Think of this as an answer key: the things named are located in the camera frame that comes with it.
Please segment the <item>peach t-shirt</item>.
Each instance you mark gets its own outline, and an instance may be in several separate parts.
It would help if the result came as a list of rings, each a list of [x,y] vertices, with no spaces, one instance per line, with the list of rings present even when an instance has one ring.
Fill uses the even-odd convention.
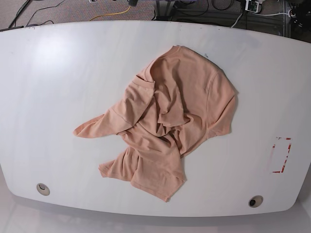
[[[224,72],[193,50],[173,46],[134,77],[120,101],[73,133],[119,135],[127,148],[99,166],[102,177],[167,202],[186,180],[182,158],[228,134],[235,108],[236,91]]]

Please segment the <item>right table grommet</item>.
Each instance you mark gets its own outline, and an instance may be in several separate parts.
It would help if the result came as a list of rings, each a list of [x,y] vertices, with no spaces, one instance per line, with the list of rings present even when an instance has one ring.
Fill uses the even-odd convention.
[[[248,205],[251,208],[257,208],[259,207],[261,204],[263,203],[263,197],[258,195],[258,196],[254,196],[252,197],[249,202]]]

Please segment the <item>table grommet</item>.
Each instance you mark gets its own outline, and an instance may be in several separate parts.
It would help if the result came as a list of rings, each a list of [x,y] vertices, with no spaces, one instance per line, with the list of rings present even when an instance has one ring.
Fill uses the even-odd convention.
[[[261,204],[263,203],[263,197],[258,195],[258,196],[254,196],[252,197],[249,202],[248,205],[251,208],[257,208],[259,207]]]
[[[38,183],[36,188],[37,191],[43,196],[48,196],[50,194],[50,189],[43,183]]]

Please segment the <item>left table grommet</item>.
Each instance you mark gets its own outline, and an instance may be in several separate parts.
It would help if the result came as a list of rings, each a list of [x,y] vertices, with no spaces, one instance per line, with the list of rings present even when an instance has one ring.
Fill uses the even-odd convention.
[[[43,196],[48,196],[50,194],[50,189],[43,183],[38,183],[36,188],[37,191]]]

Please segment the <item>red tape rectangle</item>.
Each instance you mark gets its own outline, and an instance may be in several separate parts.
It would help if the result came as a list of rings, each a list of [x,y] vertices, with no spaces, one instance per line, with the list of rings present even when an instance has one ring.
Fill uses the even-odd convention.
[[[290,154],[292,139],[290,137],[276,137],[269,160],[269,172],[281,174],[285,170],[285,166]]]

